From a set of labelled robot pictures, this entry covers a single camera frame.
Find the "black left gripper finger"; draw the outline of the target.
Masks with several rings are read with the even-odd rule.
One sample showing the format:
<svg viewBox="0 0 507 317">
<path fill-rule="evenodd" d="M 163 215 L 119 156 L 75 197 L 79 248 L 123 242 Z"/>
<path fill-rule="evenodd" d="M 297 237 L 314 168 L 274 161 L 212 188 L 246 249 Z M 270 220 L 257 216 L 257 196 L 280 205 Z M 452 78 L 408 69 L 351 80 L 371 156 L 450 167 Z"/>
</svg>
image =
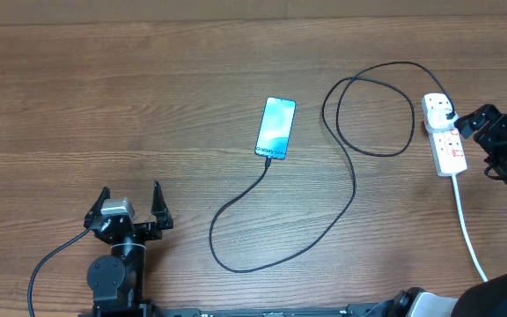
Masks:
<svg viewBox="0 0 507 317">
<path fill-rule="evenodd" d="M 169 212 L 162 189 L 158 181 L 154 181 L 151 214 L 156 218 L 160 230 L 173 229 L 173 217 Z"/>
<path fill-rule="evenodd" d="M 84 228 L 90 228 L 94 224 L 95 220 L 101 216 L 101 208 L 103 206 L 103 203 L 109 198 L 110 189 L 108 187 L 103 187 L 97 201 L 84 216 Z"/>
</svg>

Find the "Samsung Galaxy smartphone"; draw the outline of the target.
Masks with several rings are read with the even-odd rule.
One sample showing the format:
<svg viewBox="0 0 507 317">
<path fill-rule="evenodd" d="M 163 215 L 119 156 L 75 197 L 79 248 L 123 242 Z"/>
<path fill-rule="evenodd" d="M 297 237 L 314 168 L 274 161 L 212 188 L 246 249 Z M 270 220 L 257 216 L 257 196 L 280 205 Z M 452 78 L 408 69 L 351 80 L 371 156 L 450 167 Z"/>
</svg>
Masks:
<svg viewBox="0 0 507 317">
<path fill-rule="evenodd" d="M 254 147 L 256 155 L 286 159 L 296 108 L 294 100 L 267 98 Z"/>
</svg>

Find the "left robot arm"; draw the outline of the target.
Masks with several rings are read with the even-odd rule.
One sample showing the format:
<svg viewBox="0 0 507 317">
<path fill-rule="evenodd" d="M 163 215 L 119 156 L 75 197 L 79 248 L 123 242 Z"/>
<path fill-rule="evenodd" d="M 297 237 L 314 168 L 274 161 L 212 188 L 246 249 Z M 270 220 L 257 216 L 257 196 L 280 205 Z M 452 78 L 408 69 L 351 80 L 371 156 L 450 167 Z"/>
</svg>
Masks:
<svg viewBox="0 0 507 317">
<path fill-rule="evenodd" d="M 143 295 L 146 243 L 161 240 L 162 231 L 173 228 L 173 217 L 157 181 L 151 215 L 153 222 L 137 223 L 131 201 L 126 197 L 113 199 L 109 188 L 103 188 L 84 217 L 84 227 L 111 247 L 110 254 L 94 260 L 87 270 L 93 316 L 161 314 L 154 301 Z"/>
</svg>

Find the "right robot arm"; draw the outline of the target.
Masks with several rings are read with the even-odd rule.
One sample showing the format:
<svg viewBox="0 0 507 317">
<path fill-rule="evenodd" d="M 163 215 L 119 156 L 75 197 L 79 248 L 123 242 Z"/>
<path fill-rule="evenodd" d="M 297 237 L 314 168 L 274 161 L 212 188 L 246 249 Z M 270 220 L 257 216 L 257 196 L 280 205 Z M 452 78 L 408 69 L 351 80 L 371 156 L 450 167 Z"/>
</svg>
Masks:
<svg viewBox="0 0 507 317">
<path fill-rule="evenodd" d="M 507 184 L 507 114 L 485 104 L 471 114 L 457 116 L 448 97 L 429 93 L 422 98 L 424 126 L 428 132 L 437 175 L 452 181 L 466 171 L 462 139 L 472 137 L 487 152 L 485 174 Z M 489 279 L 447 298 L 413 287 L 399 292 L 368 311 L 370 316 L 507 316 L 507 274 Z"/>
</svg>

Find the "white charger adapter plug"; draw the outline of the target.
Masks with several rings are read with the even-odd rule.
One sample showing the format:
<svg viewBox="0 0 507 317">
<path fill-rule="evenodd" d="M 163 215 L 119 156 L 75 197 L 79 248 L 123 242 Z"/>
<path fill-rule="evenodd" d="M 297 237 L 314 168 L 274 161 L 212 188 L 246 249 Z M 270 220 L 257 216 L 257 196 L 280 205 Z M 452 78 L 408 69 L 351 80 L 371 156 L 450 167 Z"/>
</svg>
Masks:
<svg viewBox="0 0 507 317">
<path fill-rule="evenodd" d="M 424 125 L 430 133 L 440 133 L 455 127 L 455 122 L 459 117 L 455 114 L 452 118 L 449 118 L 444 109 L 433 109 L 426 108 L 424 115 Z"/>
</svg>

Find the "white power strip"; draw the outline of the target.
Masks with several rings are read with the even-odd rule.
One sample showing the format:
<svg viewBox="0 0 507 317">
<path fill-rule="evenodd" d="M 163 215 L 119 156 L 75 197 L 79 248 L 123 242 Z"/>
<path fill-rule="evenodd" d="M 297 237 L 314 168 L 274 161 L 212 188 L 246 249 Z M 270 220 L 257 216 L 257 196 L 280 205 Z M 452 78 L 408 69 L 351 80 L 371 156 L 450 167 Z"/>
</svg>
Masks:
<svg viewBox="0 0 507 317">
<path fill-rule="evenodd" d="M 428 93 L 422 97 L 423 122 L 426 108 L 444 109 L 452 112 L 452 105 L 442 93 Z M 440 132 L 428 132 L 434 166 L 438 176 L 451 177 L 467 170 L 465 153 L 460 140 L 459 131 L 453 129 Z"/>
</svg>

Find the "cardboard back panel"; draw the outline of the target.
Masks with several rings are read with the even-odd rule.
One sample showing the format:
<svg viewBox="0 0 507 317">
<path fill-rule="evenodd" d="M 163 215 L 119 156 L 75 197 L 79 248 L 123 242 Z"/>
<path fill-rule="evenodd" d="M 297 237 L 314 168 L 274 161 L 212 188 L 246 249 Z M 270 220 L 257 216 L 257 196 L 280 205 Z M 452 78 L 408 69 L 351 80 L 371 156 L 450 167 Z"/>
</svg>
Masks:
<svg viewBox="0 0 507 317">
<path fill-rule="evenodd" d="M 0 0 L 0 26 L 507 15 L 507 0 Z"/>
</svg>

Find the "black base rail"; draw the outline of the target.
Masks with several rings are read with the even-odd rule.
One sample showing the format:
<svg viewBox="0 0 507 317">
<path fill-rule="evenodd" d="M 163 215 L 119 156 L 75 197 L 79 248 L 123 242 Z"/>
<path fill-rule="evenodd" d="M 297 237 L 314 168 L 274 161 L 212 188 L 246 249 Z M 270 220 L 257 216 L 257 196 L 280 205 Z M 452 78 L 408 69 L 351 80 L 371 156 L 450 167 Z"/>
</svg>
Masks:
<svg viewBox="0 0 507 317">
<path fill-rule="evenodd" d="M 116 313 L 81 313 L 79 317 L 95 316 L 156 316 L 156 317 L 385 317 L 389 315 L 390 302 L 381 304 L 350 304 L 344 308 L 311 307 L 302 309 L 236 309 L 202 311 L 199 309 L 152 309 Z"/>
</svg>

